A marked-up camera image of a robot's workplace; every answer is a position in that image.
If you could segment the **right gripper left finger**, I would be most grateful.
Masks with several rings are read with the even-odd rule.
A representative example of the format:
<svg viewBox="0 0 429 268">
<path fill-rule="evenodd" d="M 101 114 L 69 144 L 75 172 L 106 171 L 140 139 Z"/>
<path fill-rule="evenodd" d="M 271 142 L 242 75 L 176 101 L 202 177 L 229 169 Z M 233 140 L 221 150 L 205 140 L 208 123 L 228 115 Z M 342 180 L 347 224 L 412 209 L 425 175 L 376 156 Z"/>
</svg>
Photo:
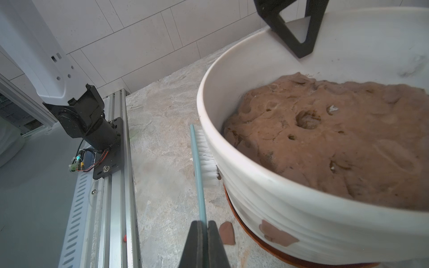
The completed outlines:
<svg viewBox="0 0 429 268">
<path fill-rule="evenodd" d="M 203 225 L 193 221 L 178 265 L 179 268 L 203 268 Z"/>
</svg>

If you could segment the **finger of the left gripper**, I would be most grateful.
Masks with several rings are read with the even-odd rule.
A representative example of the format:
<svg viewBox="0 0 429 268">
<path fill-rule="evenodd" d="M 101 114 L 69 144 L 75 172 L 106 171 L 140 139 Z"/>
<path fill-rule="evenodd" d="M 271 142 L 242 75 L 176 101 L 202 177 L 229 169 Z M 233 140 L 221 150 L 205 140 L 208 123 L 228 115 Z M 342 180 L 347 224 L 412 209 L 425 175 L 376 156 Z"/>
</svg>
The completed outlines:
<svg viewBox="0 0 429 268">
<path fill-rule="evenodd" d="M 303 58 L 314 50 L 328 0 L 308 0 L 305 17 L 286 23 L 280 13 L 296 0 L 255 0 L 258 15 L 297 57 Z"/>
</svg>

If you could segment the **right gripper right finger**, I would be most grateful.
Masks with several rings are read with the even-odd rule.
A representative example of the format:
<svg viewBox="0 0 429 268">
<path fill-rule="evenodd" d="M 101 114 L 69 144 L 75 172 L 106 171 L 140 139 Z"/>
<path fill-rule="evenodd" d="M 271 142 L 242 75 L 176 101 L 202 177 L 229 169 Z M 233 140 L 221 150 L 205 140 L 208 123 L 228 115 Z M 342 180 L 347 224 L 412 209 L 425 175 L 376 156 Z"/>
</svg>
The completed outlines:
<svg viewBox="0 0 429 268">
<path fill-rule="evenodd" d="M 231 268 L 215 221 L 208 222 L 207 238 L 209 268 Z"/>
</svg>

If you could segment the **white ceramic pot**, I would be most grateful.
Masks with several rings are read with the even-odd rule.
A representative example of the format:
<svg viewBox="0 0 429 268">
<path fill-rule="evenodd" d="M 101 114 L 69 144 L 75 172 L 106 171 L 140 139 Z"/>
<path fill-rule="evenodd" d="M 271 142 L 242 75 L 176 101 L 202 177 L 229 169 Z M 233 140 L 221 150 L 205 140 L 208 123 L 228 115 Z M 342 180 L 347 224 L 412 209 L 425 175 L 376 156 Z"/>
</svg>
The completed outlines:
<svg viewBox="0 0 429 268">
<path fill-rule="evenodd" d="M 324 15 L 312 54 L 298 59 L 270 29 L 224 52 L 204 75 L 197 110 L 208 146 L 241 220 L 295 258 L 325 265 L 393 262 L 429 255 L 429 215 L 355 202 L 283 178 L 237 151 L 223 122 L 249 89 L 300 72 L 333 82 L 429 87 L 429 10 L 380 7 Z M 299 239 L 268 241 L 262 220 Z"/>
</svg>

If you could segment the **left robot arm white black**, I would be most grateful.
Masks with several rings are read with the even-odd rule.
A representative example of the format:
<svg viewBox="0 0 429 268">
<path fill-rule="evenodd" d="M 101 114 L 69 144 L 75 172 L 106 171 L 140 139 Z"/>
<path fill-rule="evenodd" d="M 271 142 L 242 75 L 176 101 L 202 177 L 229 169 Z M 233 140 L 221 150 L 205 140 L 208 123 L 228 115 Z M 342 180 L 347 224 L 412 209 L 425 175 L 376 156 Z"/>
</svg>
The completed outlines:
<svg viewBox="0 0 429 268">
<path fill-rule="evenodd" d="M 258 15 L 297 58 L 314 50 L 328 1 L 307 1 L 310 18 L 300 42 L 280 12 L 292 1 L 255 1 Z M 1 47 L 26 74 L 43 105 L 72 138 L 82 138 L 98 151 L 118 144 L 122 133 L 102 115 L 104 102 L 95 86 L 74 69 L 32 1 L 1 1 Z"/>
</svg>

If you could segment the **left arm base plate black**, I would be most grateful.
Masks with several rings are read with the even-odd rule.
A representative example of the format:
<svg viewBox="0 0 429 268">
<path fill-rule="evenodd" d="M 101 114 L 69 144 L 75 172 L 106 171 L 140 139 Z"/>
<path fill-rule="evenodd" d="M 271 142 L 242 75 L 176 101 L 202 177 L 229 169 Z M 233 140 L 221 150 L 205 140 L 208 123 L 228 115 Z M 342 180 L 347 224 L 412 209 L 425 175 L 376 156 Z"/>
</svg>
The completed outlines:
<svg viewBox="0 0 429 268">
<path fill-rule="evenodd" d="M 124 162 L 124 126 L 121 117 L 111 121 L 116 131 L 115 143 L 107 149 L 103 156 L 97 156 L 96 166 L 93 168 L 93 179 L 106 178 L 123 167 Z"/>
</svg>

